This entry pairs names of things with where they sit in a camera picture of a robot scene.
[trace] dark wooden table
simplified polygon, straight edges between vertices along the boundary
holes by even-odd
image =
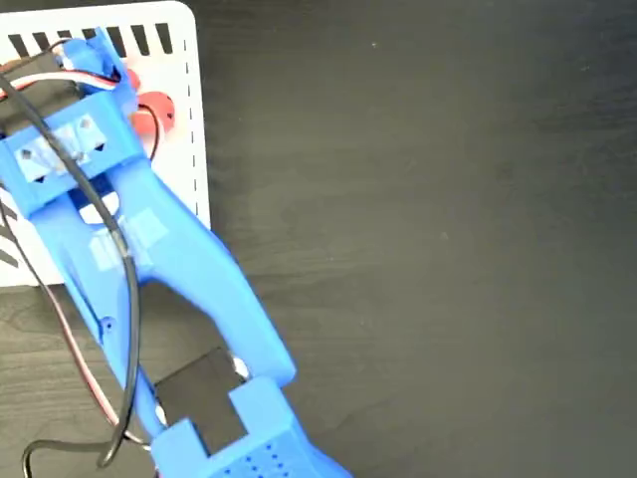
[[[312,440],[363,478],[633,476],[635,3],[190,3],[214,229],[298,362]],[[218,342],[157,288],[144,304],[153,378]],[[3,477],[33,438],[106,436],[38,292],[2,292],[0,351]],[[101,476],[150,466],[126,447]]]

